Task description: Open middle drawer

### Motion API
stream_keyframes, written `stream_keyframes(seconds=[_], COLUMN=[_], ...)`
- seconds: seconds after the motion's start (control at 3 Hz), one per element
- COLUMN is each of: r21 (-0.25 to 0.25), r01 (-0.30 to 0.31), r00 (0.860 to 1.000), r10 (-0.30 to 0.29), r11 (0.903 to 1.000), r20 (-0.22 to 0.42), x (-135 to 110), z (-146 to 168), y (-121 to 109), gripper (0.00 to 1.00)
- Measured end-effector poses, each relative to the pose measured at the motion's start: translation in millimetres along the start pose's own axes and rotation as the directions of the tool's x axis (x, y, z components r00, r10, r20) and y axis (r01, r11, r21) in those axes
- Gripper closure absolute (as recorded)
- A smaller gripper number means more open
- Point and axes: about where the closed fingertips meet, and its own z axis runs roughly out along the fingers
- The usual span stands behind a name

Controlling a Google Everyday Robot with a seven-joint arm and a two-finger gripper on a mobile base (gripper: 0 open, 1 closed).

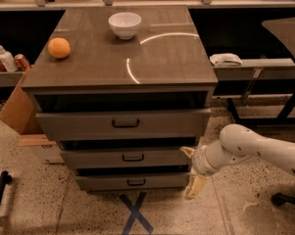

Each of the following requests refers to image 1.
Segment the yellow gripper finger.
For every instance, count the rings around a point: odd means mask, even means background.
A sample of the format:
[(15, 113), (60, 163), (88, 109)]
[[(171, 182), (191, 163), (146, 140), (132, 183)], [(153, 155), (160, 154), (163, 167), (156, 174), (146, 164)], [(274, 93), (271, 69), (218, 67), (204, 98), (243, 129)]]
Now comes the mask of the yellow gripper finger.
[(181, 147), (180, 151), (183, 152), (189, 159), (192, 159), (195, 154), (195, 149), (190, 147)]
[(202, 175), (191, 175), (189, 178), (189, 184), (186, 188), (185, 198), (194, 199), (204, 188), (207, 179)]

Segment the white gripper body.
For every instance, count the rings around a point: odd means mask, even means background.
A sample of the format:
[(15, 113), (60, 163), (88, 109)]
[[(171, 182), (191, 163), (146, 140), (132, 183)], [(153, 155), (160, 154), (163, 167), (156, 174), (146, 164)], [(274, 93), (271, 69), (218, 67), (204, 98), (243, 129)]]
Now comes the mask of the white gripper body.
[(238, 157), (224, 148), (219, 140), (210, 145), (198, 146), (192, 157), (194, 170), (205, 176), (211, 176), (222, 167), (237, 163)]

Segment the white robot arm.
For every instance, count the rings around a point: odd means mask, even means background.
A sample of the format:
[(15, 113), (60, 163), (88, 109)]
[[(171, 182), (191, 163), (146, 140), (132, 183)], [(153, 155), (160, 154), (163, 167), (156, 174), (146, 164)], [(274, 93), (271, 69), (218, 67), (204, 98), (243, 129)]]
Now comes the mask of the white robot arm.
[(264, 137), (240, 125), (224, 127), (219, 139), (210, 145), (180, 150), (192, 161), (190, 181), (186, 190), (188, 199), (195, 198), (203, 189), (208, 176), (222, 167), (238, 165), (260, 158), (295, 176), (295, 143)]

